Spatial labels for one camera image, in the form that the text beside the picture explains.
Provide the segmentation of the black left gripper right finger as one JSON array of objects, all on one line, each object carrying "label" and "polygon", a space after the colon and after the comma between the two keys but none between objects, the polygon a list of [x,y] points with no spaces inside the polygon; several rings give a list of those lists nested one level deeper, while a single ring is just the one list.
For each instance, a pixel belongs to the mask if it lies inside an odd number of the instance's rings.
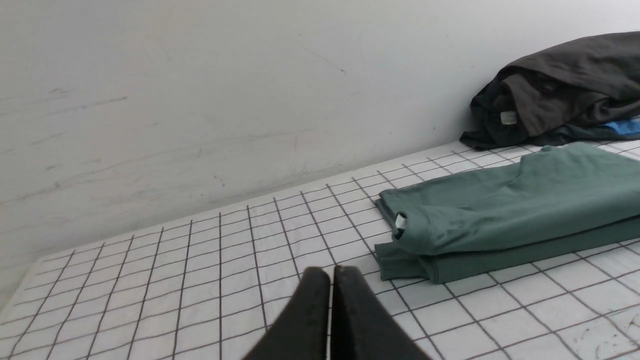
[{"label": "black left gripper right finger", "polygon": [[377,299],[355,266],[336,266],[332,360],[429,360]]}]

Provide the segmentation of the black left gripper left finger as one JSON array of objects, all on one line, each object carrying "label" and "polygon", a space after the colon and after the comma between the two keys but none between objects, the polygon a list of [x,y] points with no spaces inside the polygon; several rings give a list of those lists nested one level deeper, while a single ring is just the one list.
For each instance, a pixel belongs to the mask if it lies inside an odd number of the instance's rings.
[{"label": "black left gripper left finger", "polygon": [[327,357],[330,278],[309,267],[294,294],[245,360],[324,360]]}]

